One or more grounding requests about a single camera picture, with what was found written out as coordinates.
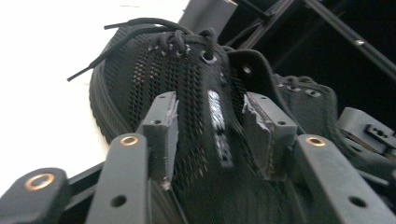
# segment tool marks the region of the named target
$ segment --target perforated mesh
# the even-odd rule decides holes
[[[139,27],[120,28],[107,47]],[[157,95],[176,91],[179,141],[172,185],[191,223],[291,223],[290,205],[283,184],[268,183],[253,174],[244,157],[248,148],[238,120],[242,119],[245,89],[231,77],[226,52],[216,46],[218,61],[205,63],[200,53],[209,45],[204,37],[194,35],[185,39],[191,46],[189,54],[177,57],[176,49],[173,49],[163,56],[160,48],[149,50],[155,47],[153,43],[159,35],[137,36],[104,61],[104,71],[96,68],[97,76],[104,77],[111,101],[128,122],[127,132],[135,131]],[[220,74],[227,80],[226,85]],[[219,165],[208,90],[219,94],[224,113],[225,135],[234,165],[229,170]],[[106,103],[93,106],[93,114],[108,110],[107,106]],[[115,126],[113,118],[106,119],[111,120],[110,128]],[[111,140],[119,134],[122,133],[115,131],[114,136],[106,138]],[[168,204],[154,203],[159,205],[156,207]]]

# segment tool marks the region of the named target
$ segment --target bolt hole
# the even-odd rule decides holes
[[[367,203],[361,198],[351,196],[349,200],[358,207],[367,207]]]
[[[113,207],[120,207],[123,206],[125,203],[126,203],[126,197],[123,195],[119,195],[113,198],[113,200],[111,200],[111,206]]]
[[[316,137],[308,137],[308,138],[306,138],[306,142],[315,146],[315,147],[326,146],[326,143],[323,140],[316,138]]]
[[[315,144],[319,144],[320,143],[320,141],[318,139],[316,139],[316,138],[311,139],[311,142],[315,143]]]
[[[43,176],[37,178],[36,180],[34,180],[32,182],[32,186],[34,186],[34,187],[40,186],[40,185],[44,184],[45,182],[47,182],[48,180],[49,180],[49,177],[43,175]]]
[[[128,147],[128,146],[132,146],[132,145],[136,144],[137,141],[139,141],[139,139],[137,137],[135,137],[135,136],[127,136],[127,137],[122,138],[120,140],[120,143],[123,146]]]
[[[384,132],[377,130],[376,133],[378,134],[378,136],[384,136]]]

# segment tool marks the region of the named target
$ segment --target white background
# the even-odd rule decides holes
[[[106,158],[88,99],[97,57],[115,30],[139,17],[178,21],[188,0],[35,0],[0,3],[0,195],[35,169],[69,177]]]

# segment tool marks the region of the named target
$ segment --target black shoelace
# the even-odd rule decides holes
[[[96,67],[99,63],[101,63],[104,59],[106,59],[108,56],[113,54],[115,51],[117,51],[119,48],[124,46],[128,41],[130,41],[132,38],[136,37],[137,35],[145,35],[145,34],[154,34],[154,33],[163,33],[159,40],[156,40],[157,42],[160,43],[160,47],[163,50],[163,55],[166,55],[166,53],[172,49],[172,45],[169,45],[170,39],[174,38],[175,39],[175,45],[177,48],[177,56],[181,56],[185,53],[188,53],[190,50],[189,46],[184,43],[183,40],[183,35],[193,35],[193,32],[180,26],[177,23],[171,22],[171,21],[166,21],[162,19],[154,19],[154,18],[140,18],[140,19],[135,19],[123,23],[117,23],[117,24],[112,24],[105,26],[105,30],[107,29],[113,29],[113,28],[120,28],[120,27],[126,27],[126,26],[133,26],[137,24],[157,24],[161,25],[159,27],[149,27],[149,28],[142,28],[139,30],[135,30],[128,35],[126,35],[122,40],[120,40],[118,43],[113,45],[110,49],[99,55],[95,60],[93,60],[86,68],[82,69],[81,71],[77,72],[73,76],[69,77],[67,81],[71,81],[76,77],[79,77],[80,75],[84,74],[90,69],[93,69]],[[215,32],[212,28],[209,28],[203,32],[200,33],[201,36],[204,36],[208,39],[210,46],[207,48],[207,51],[203,51],[203,58],[206,62],[212,62],[214,57],[214,44],[216,44],[217,40],[215,38]]]

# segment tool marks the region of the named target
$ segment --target eyelet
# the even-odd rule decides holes
[[[201,51],[201,59],[204,61],[204,63],[213,64],[218,60],[215,55],[213,55],[213,58],[210,60],[206,59],[205,53],[206,53],[206,51],[204,51],[204,50]]]
[[[176,56],[178,57],[178,58],[181,58],[181,56],[183,56],[183,53],[180,53],[180,51],[176,51]]]
[[[320,93],[318,91],[314,91],[314,90],[306,90],[305,93],[309,96],[318,98],[320,96]]]
[[[301,90],[300,88],[292,87],[292,86],[287,86],[287,88],[289,91],[300,91]]]

